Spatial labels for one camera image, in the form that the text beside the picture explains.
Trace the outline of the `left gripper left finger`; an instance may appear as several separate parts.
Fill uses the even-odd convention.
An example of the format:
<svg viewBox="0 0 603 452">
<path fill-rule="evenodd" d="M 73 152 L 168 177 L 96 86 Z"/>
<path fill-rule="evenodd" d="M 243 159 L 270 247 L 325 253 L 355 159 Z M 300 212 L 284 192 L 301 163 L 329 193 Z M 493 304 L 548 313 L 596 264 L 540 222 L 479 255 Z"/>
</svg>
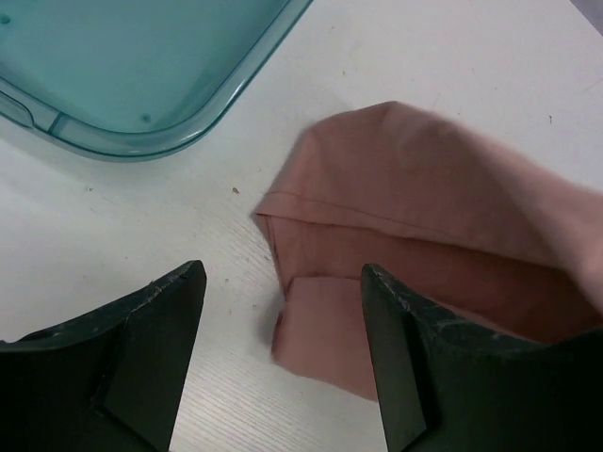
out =
<svg viewBox="0 0 603 452">
<path fill-rule="evenodd" d="M 166 451 L 206 274 L 189 261 L 138 291 L 1 346 L 5 451 Z"/>
</svg>

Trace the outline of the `dusty pink t shirt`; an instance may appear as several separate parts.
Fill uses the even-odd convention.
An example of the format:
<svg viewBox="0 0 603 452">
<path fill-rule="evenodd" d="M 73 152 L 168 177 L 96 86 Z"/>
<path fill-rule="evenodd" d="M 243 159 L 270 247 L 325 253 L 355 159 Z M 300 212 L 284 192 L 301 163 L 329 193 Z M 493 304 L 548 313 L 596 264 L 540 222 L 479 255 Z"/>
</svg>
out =
<svg viewBox="0 0 603 452">
<path fill-rule="evenodd" d="M 602 323 L 601 194 L 411 105 L 306 129 L 255 218 L 285 297 L 273 360 L 369 400 L 366 264 L 536 342 Z"/>
</svg>

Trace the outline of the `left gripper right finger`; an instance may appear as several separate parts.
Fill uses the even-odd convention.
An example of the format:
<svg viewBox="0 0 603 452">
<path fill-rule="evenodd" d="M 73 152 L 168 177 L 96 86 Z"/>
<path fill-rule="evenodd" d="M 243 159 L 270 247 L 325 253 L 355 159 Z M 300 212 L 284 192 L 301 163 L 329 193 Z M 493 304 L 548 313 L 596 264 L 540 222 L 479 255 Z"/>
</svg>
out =
<svg viewBox="0 0 603 452">
<path fill-rule="evenodd" d="M 494 331 L 366 265 L 362 310 L 391 451 L 598 451 L 602 331 Z"/>
</svg>

